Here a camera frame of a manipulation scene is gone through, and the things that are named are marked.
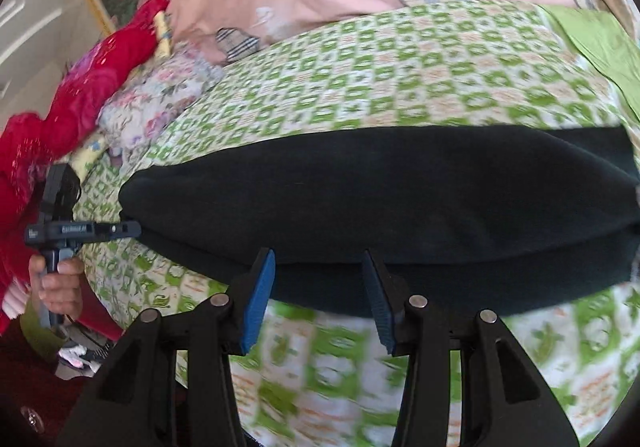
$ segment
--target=blue rubber pad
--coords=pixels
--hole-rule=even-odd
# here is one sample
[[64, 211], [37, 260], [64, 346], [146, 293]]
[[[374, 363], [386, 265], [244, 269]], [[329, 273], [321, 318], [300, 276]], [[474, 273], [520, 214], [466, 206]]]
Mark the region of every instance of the blue rubber pad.
[[271, 287], [273, 287], [275, 275], [276, 256], [273, 250], [270, 250], [258, 274], [254, 293], [244, 308], [244, 332], [242, 333], [242, 340], [240, 341], [240, 347], [244, 354], [247, 354], [258, 340], [258, 334], [260, 333], [260, 327], [264, 319], [264, 312], [267, 309], [267, 302], [271, 296]]
[[393, 315], [386, 301], [376, 268], [368, 253], [362, 262], [362, 274], [364, 277], [364, 286], [367, 289], [367, 296], [369, 296], [369, 305], [371, 306], [373, 319], [378, 329], [380, 343], [386, 348], [386, 352], [391, 354], [396, 347]]

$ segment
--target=white wall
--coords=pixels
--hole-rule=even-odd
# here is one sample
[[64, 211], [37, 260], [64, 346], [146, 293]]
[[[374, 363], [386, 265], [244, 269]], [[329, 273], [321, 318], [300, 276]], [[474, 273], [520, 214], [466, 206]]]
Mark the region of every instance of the white wall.
[[100, 36], [84, 0], [4, 0], [0, 5], [0, 127], [14, 112], [45, 114], [65, 63], [75, 62]]

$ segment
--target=device handle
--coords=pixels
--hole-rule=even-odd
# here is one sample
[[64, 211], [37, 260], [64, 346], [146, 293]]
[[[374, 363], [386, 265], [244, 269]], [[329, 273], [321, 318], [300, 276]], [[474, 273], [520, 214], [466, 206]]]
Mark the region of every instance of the device handle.
[[[71, 259], [74, 257], [74, 251], [71, 249], [47, 249], [40, 250], [42, 257], [44, 257], [47, 265], [46, 270], [40, 272], [40, 279], [42, 279], [47, 273], [58, 273], [58, 263], [63, 259]], [[40, 311], [38, 312], [40, 318], [40, 325], [43, 328], [57, 329], [62, 326], [65, 321], [64, 315], [50, 312], [44, 304], [40, 304]]]

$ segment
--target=folded black garment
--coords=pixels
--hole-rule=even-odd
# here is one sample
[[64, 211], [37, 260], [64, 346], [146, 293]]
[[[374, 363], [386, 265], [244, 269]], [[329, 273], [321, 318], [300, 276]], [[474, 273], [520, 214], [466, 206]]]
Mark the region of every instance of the folded black garment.
[[142, 243], [223, 283], [271, 247], [284, 302], [370, 315], [375, 249], [416, 293], [510, 315], [629, 279], [638, 182], [621, 127], [380, 127], [154, 166], [120, 203]]

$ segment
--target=silver bolt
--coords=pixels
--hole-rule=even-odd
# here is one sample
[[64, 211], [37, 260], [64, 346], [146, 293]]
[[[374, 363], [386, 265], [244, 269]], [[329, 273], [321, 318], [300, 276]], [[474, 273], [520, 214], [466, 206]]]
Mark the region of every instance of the silver bolt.
[[226, 306], [229, 303], [229, 296], [226, 293], [216, 293], [209, 301], [213, 306]]
[[480, 318], [487, 324], [493, 324], [498, 320], [498, 316], [493, 310], [482, 310], [480, 312]]
[[154, 310], [153, 308], [147, 308], [140, 314], [140, 320], [144, 323], [149, 323], [155, 321], [160, 312], [158, 310]]
[[409, 304], [414, 308], [424, 308], [428, 302], [427, 297], [424, 295], [412, 295], [409, 297]]

